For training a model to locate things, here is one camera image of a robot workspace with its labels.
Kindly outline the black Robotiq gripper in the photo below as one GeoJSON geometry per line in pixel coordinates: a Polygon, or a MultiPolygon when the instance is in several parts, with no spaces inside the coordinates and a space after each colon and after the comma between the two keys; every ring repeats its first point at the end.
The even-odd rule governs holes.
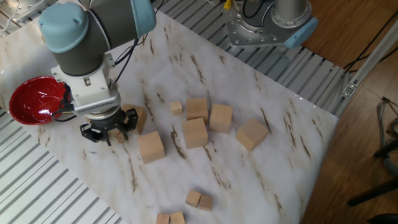
{"type": "Polygon", "coordinates": [[[137,111],[133,108],[120,113],[117,112],[108,118],[92,119],[91,123],[80,126],[80,132],[84,138],[94,143],[103,141],[108,146],[111,146],[109,131],[117,129],[122,132],[124,139],[127,141],[129,139],[128,132],[135,129],[138,118],[137,111]]]}

